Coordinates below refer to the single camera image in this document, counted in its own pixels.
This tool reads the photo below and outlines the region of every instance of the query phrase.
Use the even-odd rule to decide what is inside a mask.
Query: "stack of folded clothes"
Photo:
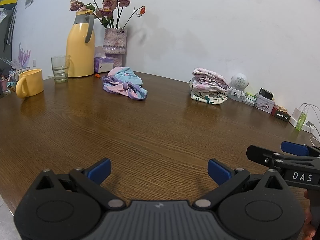
[[[191,98],[207,104],[219,105],[228,99],[228,82],[220,74],[204,68],[195,68],[190,80]]]

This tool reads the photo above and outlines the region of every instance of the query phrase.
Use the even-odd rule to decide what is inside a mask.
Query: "wooden table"
[[[191,100],[189,85],[137,73],[146,101],[109,94],[90,76],[44,81],[44,92],[0,99],[0,194],[14,212],[44,168],[68,173],[103,157],[112,172],[102,184],[130,199],[189,199],[216,187],[207,163],[263,173],[247,160],[249,145],[280,151],[284,140],[310,144],[310,134],[229,99],[214,106]],[[303,206],[303,189],[293,189]]]

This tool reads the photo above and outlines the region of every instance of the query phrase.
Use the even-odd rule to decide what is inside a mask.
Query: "human hand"
[[[309,199],[308,191],[305,191],[303,195],[305,198]],[[310,222],[312,220],[310,206],[308,206],[308,208],[305,210],[305,214],[306,214],[306,220],[302,227],[302,231],[304,232],[304,236],[302,237],[302,240],[312,240],[312,238],[316,234],[316,229],[312,225],[310,225]]]

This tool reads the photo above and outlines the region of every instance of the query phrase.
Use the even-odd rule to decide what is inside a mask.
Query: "white power strip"
[[[292,124],[293,127],[296,127],[297,124],[298,124],[298,121],[296,121],[292,116],[290,117],[290,121],[289,121],[290,124]],[[312,133],[315,131],[315,129],[311,126],[307,126],[307,125],[303,125],[302,126],[302,129],[301,130],[304,130],[306,132],[309,132],[309,133]]]

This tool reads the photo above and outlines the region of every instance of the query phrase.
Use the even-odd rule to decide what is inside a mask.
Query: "gray grip pad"
[[[108,212],[83,240],[236,240],[208,211],[187,201],[132,201],[122,211]]]

